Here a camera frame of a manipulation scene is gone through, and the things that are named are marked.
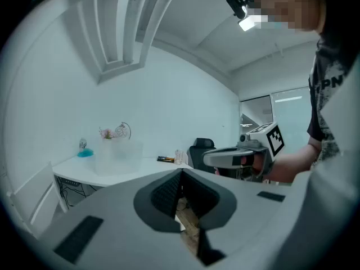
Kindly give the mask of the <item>person's right hand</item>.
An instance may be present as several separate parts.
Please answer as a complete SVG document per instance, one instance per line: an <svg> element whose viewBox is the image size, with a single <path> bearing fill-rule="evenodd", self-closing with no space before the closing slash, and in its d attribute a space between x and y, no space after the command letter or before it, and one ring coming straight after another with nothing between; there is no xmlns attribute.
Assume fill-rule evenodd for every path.
<svg viewBox="0 0 360 270"><path fill-rule="evenodd" d="M243 156L241 158L242 174L241 178L245 180L256 179L257 175L261 172L263 165L263 158L261 154L254 154Z"/></svg>

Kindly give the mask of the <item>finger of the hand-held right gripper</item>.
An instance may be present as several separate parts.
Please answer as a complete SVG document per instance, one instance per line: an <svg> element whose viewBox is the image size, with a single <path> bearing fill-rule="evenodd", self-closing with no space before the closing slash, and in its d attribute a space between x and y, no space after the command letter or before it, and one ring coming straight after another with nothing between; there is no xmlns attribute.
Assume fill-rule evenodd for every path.
<svg viewBox="0 0 360 270"><path fill-rule="evenodd" d="M203 154L203 163L210 167L240 167L241 158L253 155L251 150L208 151Z"/></svg>
<svg viewBox="0 0 360 270"><path fill-rule="evenodd" d="M249 154L253 154L254 151L252 149L249 148L244 148L244 147L226 147L226 148L219 148L219 149L215 149L212 150L212 153L223 153L223 152L239 152L239 153L249 153Z"/></svg>

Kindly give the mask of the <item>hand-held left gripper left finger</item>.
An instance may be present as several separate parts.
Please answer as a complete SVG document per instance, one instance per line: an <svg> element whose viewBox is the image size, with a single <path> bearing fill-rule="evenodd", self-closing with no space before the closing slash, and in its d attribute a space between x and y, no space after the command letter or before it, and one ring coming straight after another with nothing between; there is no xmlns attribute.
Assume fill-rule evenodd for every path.
<svg viewBox="0 0 360 270"><path fill-rule="evenodd" d="M154 231L134 210L136 192L166 174L150 174L95 192L41 235L41 256L56 269L196 269L197 259L180 234ZM54 249L88 215L102 218L103 223L76 263L69 263Z"/></svg>

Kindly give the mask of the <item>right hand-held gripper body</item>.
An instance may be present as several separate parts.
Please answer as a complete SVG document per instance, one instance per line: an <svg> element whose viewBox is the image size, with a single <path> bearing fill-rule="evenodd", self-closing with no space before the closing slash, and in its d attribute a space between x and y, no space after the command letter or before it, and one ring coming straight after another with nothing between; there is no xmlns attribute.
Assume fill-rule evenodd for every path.
<svg viewBox="0 0 360 270"><path fill-rule="evenodd" d="M237 144L240 149L246 149L256 154L262 155L263 164L260 171L252 173L255 177L261 177L271 172L276 157L285 148L285 142L277 122L263 124L250 132L240 135Z"/></svg>

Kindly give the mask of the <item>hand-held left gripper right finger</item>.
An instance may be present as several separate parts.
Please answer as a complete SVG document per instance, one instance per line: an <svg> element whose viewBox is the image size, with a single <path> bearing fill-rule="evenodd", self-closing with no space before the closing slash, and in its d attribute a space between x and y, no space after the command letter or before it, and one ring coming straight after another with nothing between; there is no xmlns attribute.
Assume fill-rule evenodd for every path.
<svg viewBox="0 0 360 270"><path fill-rule="evenodd" d="M199 219L200 258L183 269L273 269L295 223L295 185L272 185L184 169L215 205Z"/></svg>

